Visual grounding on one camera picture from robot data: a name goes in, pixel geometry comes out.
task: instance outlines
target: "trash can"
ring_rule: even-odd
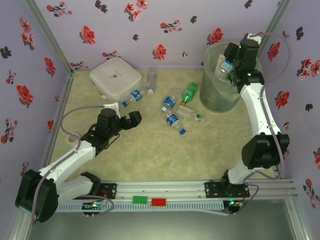
[[[213,112],[225,113],[231,110],[239,98],[237,87],[228,79],[221,79],[215,75],[216,66],[220,55],[224,54],[229,43],[239,44],[236,41],[222,41],[211,45],[204,55],[204,71],[200,88],[200,100],[202,104]],[[255,69],[261,71],[261,64],[256,59]]]

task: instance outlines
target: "water bottle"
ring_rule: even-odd
[[[162,113],[162,115],[166,122],[170,125],[170,127],[178,131],[181,135],[186,133],[186,130],[184,129],[181,121],[171,111],[166,110]]]
[[[178,88],[173,88],[170,94],[164,99],[162,103],[161,112],[165,112],[166,110],[171,110],[176,105],[176,102],[181,97],[181,91]]]
[[[188,121],[195,120],[198,123],[203,124],[206,120],[204,116],[196,114],[195,111],[189,107],[179,105],[176,115],[179,119],[186,119]]]
[[[156,90],[156,80],[157,80],[157,73],[154,67],[149,69],[148,78],[146,80],[146,85],[148,87],[148,94],[154,94]]]
[[[139,87],[137,90],[134,90],[132,93],[130,93],[126,100],[122,102],[122,105],[124,107],[127,107],[128,105],[135,104],[136,102],[141,100],[147,92],[148,89],[146,86]]]

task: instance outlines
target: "blue label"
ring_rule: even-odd
[[[167,96],[163,102],[166,104],[169,104],[172,109],[174,108],[174,105],[176,104],[176,100],[171,96]]]
[[[135,90],[131,93],[132,96],[134,96],[135,100],[138,102],[140,99],[142,99],[142,95],[138,90]]]
[[[176,115],[171,114],[167,119],[166,122],[171,126],[172,124],[174,124],[176,121],[178,121],[179,119],[176,117]]]

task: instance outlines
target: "floral wallpaper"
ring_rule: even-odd
[[[64,8],[50,13],[68,14]],[[0,19],[0,239],[6,240],[21,178],[43,160],[67,72],[23,1],[6,1]]]
[[[34,1],[75,70],[94,69],[119,56],[138,68],[201,68],[209,45],[266,31],[279,4],[279,0]],[[270,59],[277,47],[275,43]]]
[[[293,1],[275,32],[287,39],[290,59],[284,73],[267,86],[266,93],[274,119],[289,135],[285,157],[285,175],[292,178],[304,205],[307,225],[313,238],[320,228],[320,26],[316,0]],[[307,18],[297,17],[307,13]],[[288,48],[272,37],[260,56],[266,82],[285,67]]]

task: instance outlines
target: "blue bottle cap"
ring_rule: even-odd
[[[182,128],[182,129],[180,130],[180,134],[183,135],[183,134],[185,134],[185,133],[186,133],[186,130],[185,130],[184,128]]]

